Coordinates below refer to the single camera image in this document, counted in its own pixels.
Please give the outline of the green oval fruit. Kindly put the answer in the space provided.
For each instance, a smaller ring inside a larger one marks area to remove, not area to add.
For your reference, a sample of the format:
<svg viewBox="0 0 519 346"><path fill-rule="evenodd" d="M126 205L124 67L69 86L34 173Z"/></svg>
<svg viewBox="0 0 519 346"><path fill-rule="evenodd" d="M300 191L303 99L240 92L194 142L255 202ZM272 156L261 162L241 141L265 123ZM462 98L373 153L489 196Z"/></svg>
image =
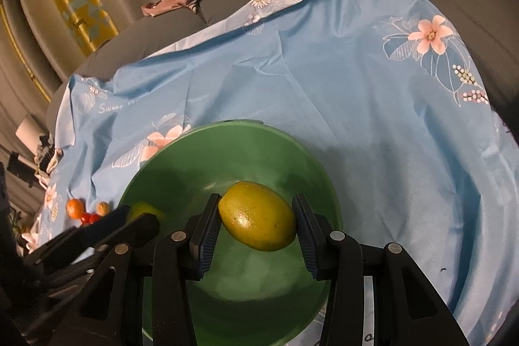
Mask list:
<svg viewBox="0 0 519 346"><path fill-rule="evenodd" d="M138 201L130 206L127 214L127 222L134 221L146 213L155 215L160 224L165 222L165 213L145 201Z"/></svg>

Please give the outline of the tan longan fruit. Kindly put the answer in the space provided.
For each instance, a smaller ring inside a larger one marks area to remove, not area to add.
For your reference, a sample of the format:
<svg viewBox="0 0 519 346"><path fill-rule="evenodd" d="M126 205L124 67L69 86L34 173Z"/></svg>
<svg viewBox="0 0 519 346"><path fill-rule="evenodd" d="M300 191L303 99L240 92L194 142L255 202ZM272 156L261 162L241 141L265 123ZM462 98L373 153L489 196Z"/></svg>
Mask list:
<svg viewBox="0 0 519 346"><path fill-rule="evenodd" d="M96 214L100 217L105 217L106 215L109 215L109 212L111 212L111 206L109 203L105 201L101 201L97 203L96 205Z"/></svg>

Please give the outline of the red cherry tomato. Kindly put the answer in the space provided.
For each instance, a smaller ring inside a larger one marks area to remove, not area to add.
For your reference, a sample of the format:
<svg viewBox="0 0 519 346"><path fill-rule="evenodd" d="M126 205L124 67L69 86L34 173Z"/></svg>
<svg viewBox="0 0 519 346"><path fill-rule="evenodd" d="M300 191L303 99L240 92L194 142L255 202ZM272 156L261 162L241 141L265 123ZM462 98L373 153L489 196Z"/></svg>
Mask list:
<svg viewBox="0 0 519 346"><path fill-rule="evenodd" d="M89 224L90 223L90 213L89 212L84 212L82 215L81 215L81 218L80 218L80 221L82 224Z"/></svg>
<svg viewBox="0 0 519 346"><path fill-rule="evenodd" d="M89 223L90 223L90 224L94 224L94 223L96 223L97 221L99 221L100 219L101 219L101 217L100 217L98 214L96 214L96 213L92 213L92 214L90 215L90 218L89 218Z"/></svg>

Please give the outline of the smooth orange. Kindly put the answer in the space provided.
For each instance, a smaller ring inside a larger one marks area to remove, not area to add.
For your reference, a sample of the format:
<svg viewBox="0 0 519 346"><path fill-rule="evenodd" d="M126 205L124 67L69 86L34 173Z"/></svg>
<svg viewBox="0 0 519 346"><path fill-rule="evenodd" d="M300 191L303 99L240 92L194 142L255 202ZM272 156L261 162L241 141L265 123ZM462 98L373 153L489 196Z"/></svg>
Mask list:
<svg viewBox="0 0 519 346"><path fill-rule="evenodd" d="M74 221L80 221L85 213L84 201L80 198L70 199L66 204L66 211L69 218Z"/></svg>

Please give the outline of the yellow-green oval fruit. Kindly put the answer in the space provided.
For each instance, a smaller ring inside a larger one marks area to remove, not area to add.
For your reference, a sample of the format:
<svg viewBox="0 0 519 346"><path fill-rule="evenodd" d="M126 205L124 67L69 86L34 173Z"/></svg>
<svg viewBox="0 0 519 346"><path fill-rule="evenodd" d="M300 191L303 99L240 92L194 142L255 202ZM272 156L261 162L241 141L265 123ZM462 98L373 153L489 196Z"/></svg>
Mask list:
<svg viewBox="0 0 519 346"><path fill-rule="evenodd" d="M296 237L296 217L289 203L266 185L241 181L232 185L218 203L222 224L249 248L273 252Z"/></svg>

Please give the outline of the white cylindrical lamp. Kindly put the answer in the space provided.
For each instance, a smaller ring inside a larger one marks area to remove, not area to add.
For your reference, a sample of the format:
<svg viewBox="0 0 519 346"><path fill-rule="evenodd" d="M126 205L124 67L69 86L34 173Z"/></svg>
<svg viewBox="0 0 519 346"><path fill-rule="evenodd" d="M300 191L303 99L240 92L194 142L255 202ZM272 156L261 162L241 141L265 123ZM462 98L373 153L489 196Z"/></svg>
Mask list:
<svg viewBox="0 0 519 346"><path fill-rule="evenodd" d="M16 137L34 155L37 153L38 146L41 145L41 135L46 134L47 131L30 114L24 116L15 132Z"/></svg>

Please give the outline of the green bowl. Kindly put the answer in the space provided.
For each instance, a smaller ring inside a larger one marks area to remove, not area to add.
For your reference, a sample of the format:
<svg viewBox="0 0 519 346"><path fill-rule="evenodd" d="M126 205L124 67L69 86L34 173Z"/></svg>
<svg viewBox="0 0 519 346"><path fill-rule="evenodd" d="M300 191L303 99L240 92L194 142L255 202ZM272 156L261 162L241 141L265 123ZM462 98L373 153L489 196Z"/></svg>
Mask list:
<svg viewBox="0 0 519 346"><path fill-rule="evenodd" d="M147 161L121 197L145 202L162 217L162 234L185 227L213 193L252 181L285 199L304 195L331 226L342 225L330 178L310 151L288 134L245 121L206 125ZM277 252L246 247L221 230L209 272L187 284L201 345L315 345L329 291L312 278L297 242Z"/></svg>

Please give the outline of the light blue floral cloth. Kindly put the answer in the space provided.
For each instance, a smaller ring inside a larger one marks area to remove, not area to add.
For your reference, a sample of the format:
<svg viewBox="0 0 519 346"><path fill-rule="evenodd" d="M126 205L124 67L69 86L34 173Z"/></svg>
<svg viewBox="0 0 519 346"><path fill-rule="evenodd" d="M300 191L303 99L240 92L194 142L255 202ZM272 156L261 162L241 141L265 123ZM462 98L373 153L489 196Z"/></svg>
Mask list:
<svg viewBox="0 0 519 346"><path fill-rule="evenodd" d="M71 226L69 197L118 201L163 148L238 119L306 145L346 231L402 243L469 343L490 342L518 297L518 146L429 0L252 0L108 81L71 77L38 243Z"/></svg>

